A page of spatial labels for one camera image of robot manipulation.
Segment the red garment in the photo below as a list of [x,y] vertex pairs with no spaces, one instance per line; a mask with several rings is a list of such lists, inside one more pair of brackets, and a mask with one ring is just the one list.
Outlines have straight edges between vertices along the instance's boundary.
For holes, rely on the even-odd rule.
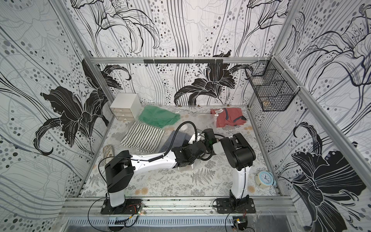
[[247,119],[243,115],[241,108],[227,107],[220,109],[211,109],[211,114],[218,115],[216,127],[240,126],[246,123]]

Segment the green garment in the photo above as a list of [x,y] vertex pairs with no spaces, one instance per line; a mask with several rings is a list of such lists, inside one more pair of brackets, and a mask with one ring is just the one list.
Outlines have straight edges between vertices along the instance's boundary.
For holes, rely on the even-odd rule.
[[157,106],[147,105],[138,120],[153,127],[164,128],[179,121],[180,115]]

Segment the dark blue garment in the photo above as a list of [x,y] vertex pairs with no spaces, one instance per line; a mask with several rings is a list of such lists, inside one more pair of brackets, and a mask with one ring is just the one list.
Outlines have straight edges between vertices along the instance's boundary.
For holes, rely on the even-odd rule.
[[[159,149],[157,150],[158,152],[166,152],[167,149],[170,147],[170,143],[173,139],[173,136],[175,134],[175,131],[173,130],[170,134],[170,136],[165,140],[164,143],[161,143],[159,146]],[[189,141],[191,138],[191,135],[179,131],[177,135],[175,136],[175,140],[173,142],[173,145],[171,146],[172,148],[174,147],[180,147],[183,145],[184,141],[187,140]]]

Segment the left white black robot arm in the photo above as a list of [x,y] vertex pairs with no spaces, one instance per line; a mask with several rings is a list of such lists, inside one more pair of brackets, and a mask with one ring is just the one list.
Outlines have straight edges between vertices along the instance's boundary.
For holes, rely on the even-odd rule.
[[[194,134],[181,147],[173,147],[175,138],[183,125],[189,124]],[[191,121],[181,123],[175,130],[169,148],[162,153],[144,156],[131,155],[125,150],[111,157],[104,166],[108,199],[111,207],[123,206],[126,203],[124,189],[136,174],[159,169],[173,169],[192,165],[195,160],[202,158],[207,151],[206,139],[197,131]]]

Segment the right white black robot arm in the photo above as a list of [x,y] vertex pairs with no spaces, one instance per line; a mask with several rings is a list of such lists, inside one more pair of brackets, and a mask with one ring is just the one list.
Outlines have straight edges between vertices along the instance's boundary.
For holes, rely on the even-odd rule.
[[225,154],[229,165],[234,169],[233,182],[230,189],[230,202],[233,207],[248,203],[249,194],[247,192],[248,175],[256,154],[251,145],[241,133],[236,133],[231,137],[217,134],[213,129],[205,129],[201,132],[204,137],[206,152],[201,160],[207,161],[214,155]]

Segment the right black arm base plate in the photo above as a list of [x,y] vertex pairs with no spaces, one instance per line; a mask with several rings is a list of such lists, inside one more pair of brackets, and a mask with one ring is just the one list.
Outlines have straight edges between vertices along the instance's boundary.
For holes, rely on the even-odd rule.
[[216,209],[219,214],[255,214],[255,203],[249,195],[237,199],[232,193],[229,198],[217,198]]

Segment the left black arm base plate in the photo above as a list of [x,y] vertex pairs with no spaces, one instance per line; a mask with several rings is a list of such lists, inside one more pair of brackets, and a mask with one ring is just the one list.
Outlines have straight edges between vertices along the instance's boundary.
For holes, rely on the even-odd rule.
[[113,207],[109,198],[106,198],[101,207],[102,215],[135,215],[139,213],[142,205],[141,199],[128,199],[122,205]]

